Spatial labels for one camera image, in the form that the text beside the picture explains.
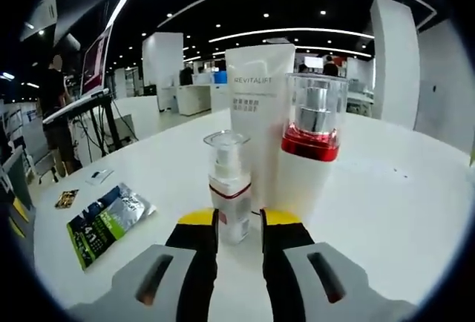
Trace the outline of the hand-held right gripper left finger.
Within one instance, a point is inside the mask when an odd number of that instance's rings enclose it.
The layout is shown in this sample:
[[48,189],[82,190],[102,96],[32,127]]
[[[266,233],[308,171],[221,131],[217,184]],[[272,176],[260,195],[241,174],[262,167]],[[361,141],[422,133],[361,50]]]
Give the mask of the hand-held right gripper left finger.
[[167,241],[112,280],[112,321],[207,321],[217,277],[217,210],[182,216]]

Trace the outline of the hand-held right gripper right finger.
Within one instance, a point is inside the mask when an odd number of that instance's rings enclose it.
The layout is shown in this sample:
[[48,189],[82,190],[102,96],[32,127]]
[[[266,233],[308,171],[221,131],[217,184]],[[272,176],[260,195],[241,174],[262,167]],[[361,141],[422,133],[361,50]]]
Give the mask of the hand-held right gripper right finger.
[[375,292],[358,264],[289,212],[261,209],[261,233],[274,321],[371,321]]

